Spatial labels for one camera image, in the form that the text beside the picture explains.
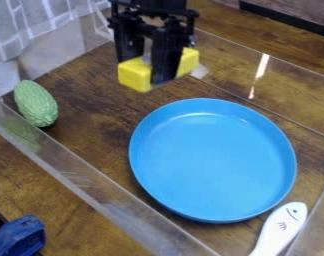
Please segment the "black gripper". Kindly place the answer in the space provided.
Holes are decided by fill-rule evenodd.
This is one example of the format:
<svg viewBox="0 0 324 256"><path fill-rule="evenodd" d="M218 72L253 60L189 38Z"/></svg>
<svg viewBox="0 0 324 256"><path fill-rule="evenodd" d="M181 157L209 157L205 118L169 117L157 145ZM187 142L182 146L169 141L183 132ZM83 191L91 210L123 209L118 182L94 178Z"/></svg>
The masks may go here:
<svg viewBox="0 0 324 256"><path fill-rule="evenodd" d="M177 76L183 47L193 47L199 13L187 0L110 0L109 27L114 32L118 62L143 55L145 39L153 40L151 82Z"/></svg>

